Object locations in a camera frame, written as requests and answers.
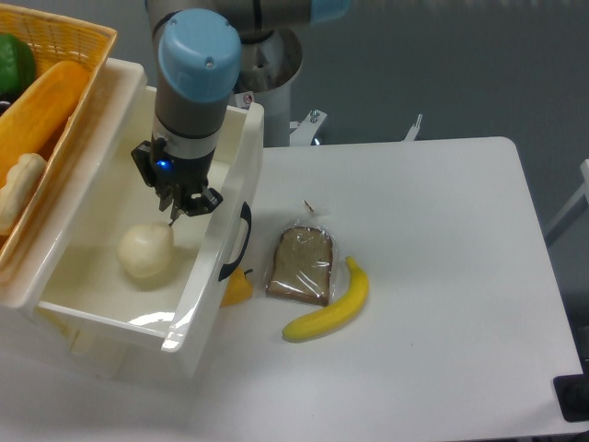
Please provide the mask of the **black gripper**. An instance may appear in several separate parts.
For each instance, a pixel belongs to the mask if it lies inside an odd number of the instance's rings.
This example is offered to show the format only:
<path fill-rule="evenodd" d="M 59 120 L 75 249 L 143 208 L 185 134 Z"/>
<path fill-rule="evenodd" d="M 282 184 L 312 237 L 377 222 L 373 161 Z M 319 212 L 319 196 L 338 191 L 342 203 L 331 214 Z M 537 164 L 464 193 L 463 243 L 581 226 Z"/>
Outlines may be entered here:
<path fill-rule="evenodd" d="M 204 157 L 181 158 L 168 153 L 168 145 L 162 137 L 152 138 L 138 145 L 131 156 L 144 183 L 155 190 L 159 210 L 170 210 L 173 226 L 180 215 L 210 214 L 224 198 L 209 186 L 214 151 Z"/>

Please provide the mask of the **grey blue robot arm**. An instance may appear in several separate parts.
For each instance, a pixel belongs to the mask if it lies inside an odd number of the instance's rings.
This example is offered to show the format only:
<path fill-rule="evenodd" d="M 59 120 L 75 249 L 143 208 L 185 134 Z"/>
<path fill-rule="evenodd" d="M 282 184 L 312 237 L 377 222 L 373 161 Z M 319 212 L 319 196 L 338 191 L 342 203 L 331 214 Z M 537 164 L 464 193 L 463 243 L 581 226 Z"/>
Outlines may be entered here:
<path fill-rule="evenodd" d="M 223 198 L 208 173 L 226 107 L 238 90 L 274 90 L 284 34 L 344 16 L 348 1 L 148 1 L 157 91 L 150 140 L 132 152 L 159 209 L 210 214 Z"/>

